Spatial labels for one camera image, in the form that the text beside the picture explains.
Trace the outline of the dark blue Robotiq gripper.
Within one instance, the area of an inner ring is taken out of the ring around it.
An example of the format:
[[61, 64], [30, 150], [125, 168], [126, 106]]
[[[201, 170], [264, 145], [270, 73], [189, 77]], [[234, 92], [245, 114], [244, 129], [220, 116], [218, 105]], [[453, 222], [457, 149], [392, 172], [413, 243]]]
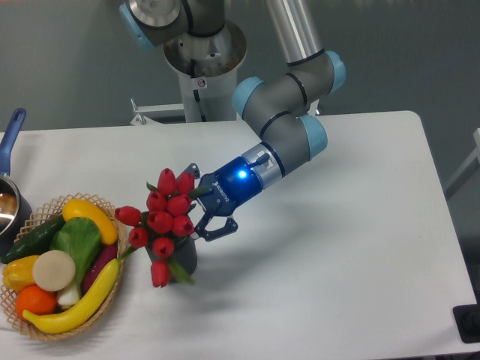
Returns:
[[[212, 242], [238, 230], [238, 223], [230, 215], [263, 190], [263, 184], [256, 173], [257, 166], [257, 162], [250, 163], [244, 157], [237, 157], [205, 175], [196, 163], [190, 163], [183, 170], [195, 180], [199, 180], [200, 187], [211, 188], [209, 192], [198, 197], [205, 214], [195, 226], [194, 233], [197, 238]], [[214, 217], [226, 217], [226, 220], [223, 226], [217, 229], [207, 229]]]

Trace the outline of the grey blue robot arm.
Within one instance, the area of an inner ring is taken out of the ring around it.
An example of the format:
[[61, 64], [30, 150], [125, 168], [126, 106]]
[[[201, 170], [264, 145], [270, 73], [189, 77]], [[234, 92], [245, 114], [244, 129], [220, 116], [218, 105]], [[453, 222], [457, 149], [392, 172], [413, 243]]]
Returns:
[[246, 56], [242, 30], [225, 17], [222, 1], [123, 1], [119, 12], [143, 48], [162, 47], [177, 73], [187, 122], [242, 119], [259, 144], [206, 175], [204, 214], [196, 238], [234, 233], [233, 212], [322, 152], [328, 137], [311, 105], [343, 85], [346, 69], [324, 49], [306, 1], [268, 1], [288, 71], [267, 83], [238, 81]]

